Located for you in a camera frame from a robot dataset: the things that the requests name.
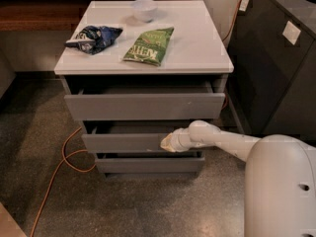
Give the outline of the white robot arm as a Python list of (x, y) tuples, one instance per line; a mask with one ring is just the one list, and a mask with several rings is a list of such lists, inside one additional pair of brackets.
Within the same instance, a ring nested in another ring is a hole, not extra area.
[(286, 135), (227, 132), (202, 120), (162, 139), (169, 152), (216, 146), (246, 163), (244, 236), (316, 237), (316, 148)]

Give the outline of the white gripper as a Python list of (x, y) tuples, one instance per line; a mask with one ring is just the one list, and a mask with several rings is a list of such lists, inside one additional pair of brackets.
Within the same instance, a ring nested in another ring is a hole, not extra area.
[(160, 147), (168, 152), (185, 152), (192, 148), (212, 146), (207, 133), (199, 129), (179, 128), (162, 139)]

